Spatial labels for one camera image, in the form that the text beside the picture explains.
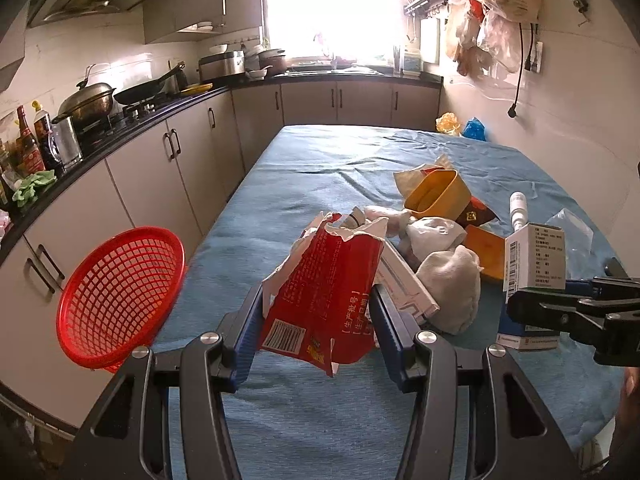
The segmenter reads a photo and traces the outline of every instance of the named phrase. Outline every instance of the pot handle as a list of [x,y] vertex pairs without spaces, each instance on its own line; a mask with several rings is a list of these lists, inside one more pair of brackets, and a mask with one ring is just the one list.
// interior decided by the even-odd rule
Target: pot handle
[[94,64],[92,64],[92,65],[89,65],[89,66],[86,68],[86,72],[84,73],[84,81],[81,81],[81,82],[79,82],[79,83],[76,85],[79,89],[81,89],[81,90],[82,90],[82,89],[86,86],[86,84],[89,82],[89,72],[91,72],[91,69],[92,69],[94,66],[95,66],[95,63],[94,63]]

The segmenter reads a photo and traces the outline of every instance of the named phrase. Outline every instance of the white tile wall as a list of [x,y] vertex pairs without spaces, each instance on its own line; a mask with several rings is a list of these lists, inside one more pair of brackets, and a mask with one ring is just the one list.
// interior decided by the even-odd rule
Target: white tile wall
[[579,27],[571,1],[544,0],[542,72],[525,71],[515,120],[507,110],[517,75],[498,70],[472,82],[444,54],[432,67],[445,77],[440,111],[453,111],[463,124],[478,117],[493,142],[541,166],[640,276],[640,48],[610,0],[589,2],[591,23]]
[[[189,83],[198,81],[196,43],[145,45],[142,8],[123,14],[87,16],[31,28],[26,33],[25,58],[9,88],[0,93],[0,117],[25,105],[32,121],[31,102],[57,114],[62,102],[78,90],[84,70],[93,68],[89,84],[105,81],[116,92],[156,78],[178,61],[187,65]],[[18,136],[17,127],[0,132],[0,139]]]

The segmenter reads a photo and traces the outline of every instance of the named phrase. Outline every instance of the sauce bottle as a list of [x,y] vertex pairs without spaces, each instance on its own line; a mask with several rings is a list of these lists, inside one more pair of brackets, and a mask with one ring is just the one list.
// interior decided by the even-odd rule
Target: sauce bottle
[[53,129],[51,127],[51,116],[49,112],[42,109],[40,103],[34,101],[31,103],[36,110],[36,117],[33,120],[33,129],[36,130],[40,155],[47,170],[58,171],[61,167],[60,156],[56,143],[53,140]]
[[22,150],[22,163],[29,174],[44,171],[44,161],[36,139],[33,137],[27,119],[24,116],[24,106],[18,107],[18,122],[20,124],[20,148]]

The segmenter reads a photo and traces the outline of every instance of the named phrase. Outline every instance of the orange box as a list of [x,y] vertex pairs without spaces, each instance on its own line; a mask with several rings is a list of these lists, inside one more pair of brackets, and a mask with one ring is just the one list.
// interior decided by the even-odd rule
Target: orange box
[[466,238],[462,244],[480,258],[481,274],[495,280],[504,279],[504,238],[479,227],[466,226]]

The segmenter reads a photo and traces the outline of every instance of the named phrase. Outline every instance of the blue tablecloth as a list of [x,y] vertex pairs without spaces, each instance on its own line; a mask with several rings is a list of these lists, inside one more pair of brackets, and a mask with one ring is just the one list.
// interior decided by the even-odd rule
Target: blue tablecloth
[[[289,252],[320,211],[348,212],[355,205],[402,207],[393,171],[433,162],[446,153],[472,193],[511,231],[509,197],[521,191],[529,219],[545,222],[563,207],[594,231],[585,278],[602,274],[614,255],[584,211],[544,171],[517,150],[441,134],[360,126],[284,128],[245,178],[190,262],[184,287],[153,346],[180,348],[215,329],[237,310],[250,287]],[[484,348],[495,340],[502,293],[482,283],[478,318],[457,346]],[[563,335],[560,348],[514,352],[576,449],[611,419],[622,372],[595,364],[593,349]],[[459,395],[453,478],[464,476],[466,397]],[[183,480],[177,393],[172,392],[174,479]],[[414,395],[389,380],[379,351],[343,365],[330,379],[318,368],[259,352],[248,381],[225,395],[225,412],[240,471],[252,479],[390,479],[395,476]]]

